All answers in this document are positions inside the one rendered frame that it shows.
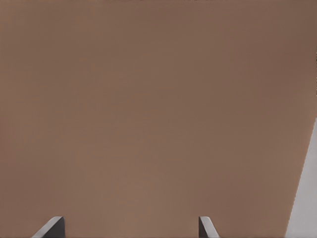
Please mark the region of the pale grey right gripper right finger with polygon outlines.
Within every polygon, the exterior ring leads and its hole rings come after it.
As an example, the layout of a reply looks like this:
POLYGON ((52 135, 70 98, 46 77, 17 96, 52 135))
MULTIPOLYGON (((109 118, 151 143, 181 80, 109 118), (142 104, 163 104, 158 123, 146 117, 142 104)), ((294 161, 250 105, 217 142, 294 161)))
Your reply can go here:
POLYGON ((213 225, 210 217, 199 217, 199 238, 219 238, 219 234, 213 225))

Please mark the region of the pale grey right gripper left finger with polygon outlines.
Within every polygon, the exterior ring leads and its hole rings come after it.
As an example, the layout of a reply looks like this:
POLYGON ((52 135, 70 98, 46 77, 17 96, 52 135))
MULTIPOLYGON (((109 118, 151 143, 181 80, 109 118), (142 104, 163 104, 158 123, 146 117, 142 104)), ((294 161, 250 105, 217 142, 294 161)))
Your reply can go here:
POLYGON ((31 238, 65 238, 65 218, 52 217, 31 238))

